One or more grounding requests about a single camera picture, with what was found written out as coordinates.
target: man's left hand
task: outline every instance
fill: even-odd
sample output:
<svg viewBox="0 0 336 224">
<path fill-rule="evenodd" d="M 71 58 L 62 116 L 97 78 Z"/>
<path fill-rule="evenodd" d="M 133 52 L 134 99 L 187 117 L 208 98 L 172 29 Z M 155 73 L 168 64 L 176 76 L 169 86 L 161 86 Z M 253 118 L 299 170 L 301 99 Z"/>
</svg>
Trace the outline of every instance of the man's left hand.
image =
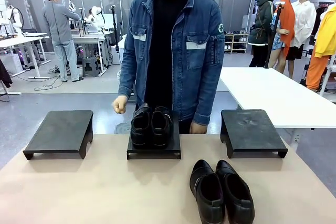
<svg viewBox="0 0 336 224">
<path fill-rule="evenodd" d="M 208 130 L 207 125 L 199 125 L 194 122 L 192 122 L 190 125 L 190 134 L 206 134 L 207 130 Z"/>
</svg>

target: leather shoe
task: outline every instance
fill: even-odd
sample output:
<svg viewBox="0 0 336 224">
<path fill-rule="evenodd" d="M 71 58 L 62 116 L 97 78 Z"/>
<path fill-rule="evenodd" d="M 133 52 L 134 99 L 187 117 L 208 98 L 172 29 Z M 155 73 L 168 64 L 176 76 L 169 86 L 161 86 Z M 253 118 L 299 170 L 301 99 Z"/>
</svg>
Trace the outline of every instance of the leather shoe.
<svg viewBox="0 0 336 224">
<path fill-rule="evenodd" d="M 230 224 L 252 224 L 255 211 L 247 184 L 224 160 L 218 162 L 216 174 L 223 189 L 224 203 Z"/>
<path fill-rule="evenodd" d="M 166 147 L 173 132 L 173 114 L 165 107 L 156 107 L 152 114 L 153 145 Z"/>
<path fill-rule="evenodd" d="M 222 188 L 218 176 L 202 159 L 193 168 L 190 190 L 196 198 L 202 224 L 222 224 L 225 216 Z"/>
<path fill-rule="evenodd" d="M 131 122 L 131 139 L 134 146 L 142 146 L 150 139 L 151 112 L 152 109 L 147 103 L 135 111 Z"/>
</svg>

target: orange pants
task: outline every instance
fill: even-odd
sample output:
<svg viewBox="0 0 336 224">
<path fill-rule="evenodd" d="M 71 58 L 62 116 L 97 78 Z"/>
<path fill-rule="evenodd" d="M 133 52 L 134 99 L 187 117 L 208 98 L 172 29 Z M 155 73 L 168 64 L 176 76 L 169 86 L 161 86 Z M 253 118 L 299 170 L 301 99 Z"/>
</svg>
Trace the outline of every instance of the orange pants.
<svg viewBox="0 0 336 224">
<path fill-rule="evenodd" d="M 330 56 L 315 57 L 315 48 L 311 55 L 309 68 L 307 71 L 306 85 L 308 89 L 318 89 L 324 70 L 328 64 Z"/>
</svg>

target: shoe rack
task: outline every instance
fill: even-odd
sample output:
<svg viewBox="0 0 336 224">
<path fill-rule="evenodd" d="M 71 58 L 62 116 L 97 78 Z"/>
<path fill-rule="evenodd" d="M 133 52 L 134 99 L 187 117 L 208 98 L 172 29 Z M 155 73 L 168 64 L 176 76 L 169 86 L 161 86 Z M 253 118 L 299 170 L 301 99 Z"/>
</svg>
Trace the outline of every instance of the shoe rack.
<svg viewBox="0 0 336 224">
<path fill-rule="evenodd" d="M 246 53 L 248 34 L 225 34 L 224 36 L 226 46 L 226 49 L 224 47 L 224 53 Z"/>
</svg>

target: round logo patch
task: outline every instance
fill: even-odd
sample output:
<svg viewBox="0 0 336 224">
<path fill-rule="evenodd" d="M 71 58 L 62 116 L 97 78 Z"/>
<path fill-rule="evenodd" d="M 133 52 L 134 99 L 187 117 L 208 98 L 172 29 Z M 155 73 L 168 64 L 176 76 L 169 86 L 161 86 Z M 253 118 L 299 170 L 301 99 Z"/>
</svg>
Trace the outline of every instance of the round logo patch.
<svg viewBox="0 0 336 224">
<path fill-rule="evenodd" d="M 218 31 L 222 34 L 223 31 L 224 31 L 224 26 L 223 24 L 220 24 L 219 27 L 218 27 Z"/>
</svg>

